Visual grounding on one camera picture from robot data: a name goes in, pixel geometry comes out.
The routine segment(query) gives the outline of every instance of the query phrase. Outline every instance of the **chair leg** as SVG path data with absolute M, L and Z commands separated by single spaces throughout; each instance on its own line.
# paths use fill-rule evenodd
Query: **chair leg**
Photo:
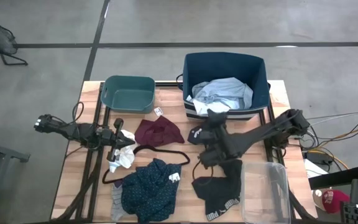
M 18 57 L 15 57 L 13 55 L 0 53 L 0 56 L 1 56 L 2 62 L 4 62 L 4 65 L 28 65 L 28 63 L 25 60 L 23 60 L 21 58 L 18 58 Z M 5 56 L 14 58 L 14 59 L 19 60 L 21 62 L 20 63 L 7 63 L 6 60 L 5 60 Z
M 8 148 L 2 147 L 2 146 L 0 146 L 0 154 L 4 154 L 9 157 L 19 159 L 21 162 L 28 162 L 29 157 L 30 157 L 29 154 L 24 154 L 24 153 L 18 152 L 16 150 L 8 149 Z

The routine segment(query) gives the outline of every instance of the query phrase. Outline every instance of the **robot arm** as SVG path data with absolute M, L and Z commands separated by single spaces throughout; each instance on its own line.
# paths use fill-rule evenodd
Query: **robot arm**
M 241 157 L 254 143 L 271 138 L 273 146 L 285 147 L 291 135 L 304 135 L 309 122 L 301 110 L 290 109 L 276 118 L 274 122 L 262 125 L 246 133 L 229 134 L 226 130 L 226 114 L 208 111 L 200 138 L 206 150 L 200 154 L 205 168 L 221 162 Z
M 38 117 L 34 128 L 40 133 L 61 134 L 64 138 L 79 142 L 81 146 L 88 149 L 111 146 L 107 160 L 114 162 L 114 150 L 135 144 L 133 140 L 125 137 L 121 132 L 123 124 L 124 121 L 121 118 L 116 119 L 114 122 L 116 132 L 114 133 L 109 129 L 109 126 L 100 126 L 94 123 L 65 123 L 50 114 L 45 114 Z

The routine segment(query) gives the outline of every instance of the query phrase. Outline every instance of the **clear plastic bin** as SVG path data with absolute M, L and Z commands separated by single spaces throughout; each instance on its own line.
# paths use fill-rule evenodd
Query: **clear plastic bin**
M 246 223 L 291 223 L 284 166 L 273 162 L 245 162 L 241 183 L 240 205 Z

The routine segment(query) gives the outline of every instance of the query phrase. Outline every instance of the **concrete floor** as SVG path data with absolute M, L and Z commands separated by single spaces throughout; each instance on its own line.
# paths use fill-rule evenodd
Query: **concrete floor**
M 22 44 L 92 43 L 103 0 L 0 0 L 0 24 Z M 358 0 L 118 0 L 101 42 L 358 42 Z M 358 111 L 358 47 L 99 49 L 91 80 L 144 75 L 173 80 L 190 52 L 227 51 L 265 59 L 305 117 Z M 35 119 L 71 120 L 90 49 L 20 49 L 28 67 L 0 61 L 0 145 L 31 153 L 13 162 L 0 195 L 0 223 L 48 220 L 67 141 L 39 134 Z M 315 126 L 321 137 L 352 129 L 358 116 Z M 358 166 L 358 136 L 328 146 Z M 326 220 L 332 217 L 320 215 Z

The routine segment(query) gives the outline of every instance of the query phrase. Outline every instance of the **red cap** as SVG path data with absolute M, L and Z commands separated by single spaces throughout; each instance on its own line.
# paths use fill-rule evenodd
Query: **red cap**
M 327 213 L 336 213 L 341 211 L 341 202 L 348 202 L 350 198 L 340 190 L 327 190 L 322 194 L 321 200 Z

